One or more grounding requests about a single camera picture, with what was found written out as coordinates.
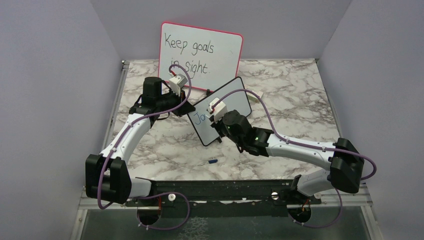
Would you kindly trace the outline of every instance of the gray partition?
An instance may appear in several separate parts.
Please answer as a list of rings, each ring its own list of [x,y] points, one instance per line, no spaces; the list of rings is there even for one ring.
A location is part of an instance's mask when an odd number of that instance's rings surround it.
[[[377,163],[368,187],[387,240],[424,234],[423,208],[408,206],[424,197],[423,10],[353,0],[318,63],[342,135]]]
[[[1,239],[68,239],[121,59],[88,0],[0,3]]]
[[[120,57],[157,59],[161,23],[244,36],[246,59],[319,58],[351,0],[91,0]]]

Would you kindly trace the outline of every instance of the black frame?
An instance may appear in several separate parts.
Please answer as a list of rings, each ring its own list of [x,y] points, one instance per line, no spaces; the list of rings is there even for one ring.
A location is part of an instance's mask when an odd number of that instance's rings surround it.
[[[245,88],[245,84],[243,83],[243,79],[242,79],[240,76],[236,76],[235,78],[233,78],[233,79],[231,79],[230,81],[228,81],[226,84],[224,84],[224,85],[220,86],[218,89],[214,90],[211,94],[207,94],[204,98],[200,99],[200,100],[199,100],[199,101],[197,101],[195,104],[193,104],[193,106],[194,106],[194,107],[196,107],[196,105],[197,105],[198,103],[200,103],[201,101],[205,100],[205,99],[206,99],[206,98],[208,98],[210,95],[212,95],[212,94],[214,94],[215,92],[219,91],[220,89],[222,89],[223,87],[227,86],[228,84],[230,84],[232,81],[235,81],[236,79],[240,79],[240,81],[241,81],[241,85],[243,86],[243,88]],[[252,106],[251,106],[251,103],[249,102],[249,98],[248,98],[248,95],[247,95],[247,93],[246,93],[246,92],[244,92],[244,95],[246,96],[247,103],[249,104],[249,108],[250,108],[250,113],[246,116],[246,117],[248,117],[248,116],[250,116],[250,114],[252,114]],[[218,140],[218,141],[219,141],[219,140],[221,139],[221,137],[217,137],[215,140],[213,140],[213,141],[211,141],[210,143],[208,143],[208,144],[206,144],[206,145],[205,145],[205,144],[203,143],[202,138],[200,137],[200,135],[199,135],[199,133],[198,133],[198,131],[197,131],[196,127],[195,127],[195,124],[193,123],[192,119],[190,118],[190,115],[188,115],[188,114],[187,114],[187,116],[188,116],[188,119],[189,119],[189,120],[190,120],[190,122],[191,122],[191,125],[193,125],[193,128],[194,128],[194,130],[196,131],[196,134],[197,134],[198,138],[200,139],[200,142],[201,142],[201,144],[202,144],[203,146],[207,147],[207,146],[209,146],[210,144],[212,144],[213,142],[215,142],[216,140]]]

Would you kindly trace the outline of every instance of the whiteboard eraser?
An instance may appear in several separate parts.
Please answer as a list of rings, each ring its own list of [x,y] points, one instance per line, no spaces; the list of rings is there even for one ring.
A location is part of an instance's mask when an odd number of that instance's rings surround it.
[[[262,91],[256,90],[255,88],[249,86],[249,85],[244,85],[244,89],[250,90],[252,92],[254,92],[255,94],[257,94],[260,98],[262,98],[262,96],[264,95],[264,93]],[[247,98],[254,102],[254,103],[259,103],[259,100],[253,96],[250,92],[246,92],[247,94]]]

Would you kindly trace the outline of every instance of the red frame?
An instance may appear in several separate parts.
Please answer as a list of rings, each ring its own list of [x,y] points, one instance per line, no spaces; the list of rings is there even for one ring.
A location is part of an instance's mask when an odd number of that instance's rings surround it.
[[[175,22],[170,22],[170,21],[164,21],[164,22],[162,22],[162,25],[160,25],[159,62],[161,62],[162,28],[163,28],[164,24],[173,24],[173,25],[178,25],[178,26],[183,26],[183,27],[189,27],[189,28],[195,28],[195,29],[203,29],[203,30],[208,30],[208,31],[214,31],[214,32],[219,32],[219,33],[233,34],[233,35],[240,36],[241,37],[241,48],[240,48],[240,54],[238,55],[237,69],[235,70],[235,76],[234,76],[234,77],[237,77],[237,73],[239,72],[240,58],[242,57],[243,42],[245,41],[245,39],[243,38],[243,36],[241,34],[234,33],[234,32],[229,32],[229,31],[221,31],[221,30],[210,29],[210,28],[207,28],[207,27],[192,26],[192,25],[187,25],[187,24],[181,24],[181,23],[175,23]],[[161,70],[161,66],[159,65],[157,67],[157,76],[158,77],[159,77],[160,70]],[[196,87],[196,86],[192,86],[191,88],[192,89],[202,90],[202,91],[207,91],[207,89],[204,89],[204,88],[201,88],[201,87]]]

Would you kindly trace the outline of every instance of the marble tabletop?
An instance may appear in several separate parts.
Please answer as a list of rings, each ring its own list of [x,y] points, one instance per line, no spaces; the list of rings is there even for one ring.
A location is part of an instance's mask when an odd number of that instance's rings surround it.
[[[157,75],[157,60],[130,63],[113,136],[123,127],[130,107],[143,92],[145,77]],[[241,60],[237,75],[244,84],[263,92],[263,100],[279,133],[318,142],[335,142],[339,137],[313,59]],[[195,103],[205,96],[205,92],[194,89],[189,101]],[[252,113],[248,120],[252,126],[270,129],[262,105],[250,104]],[[209,164],[208,160],[212,159],[218,162]],[[155,122],[128,162],[132,178],[153,180],[292,179],[318,169],[289,158],[239,153],[227,138],[222,143],[214,141],[203,146],[188,117],[173,114]]]

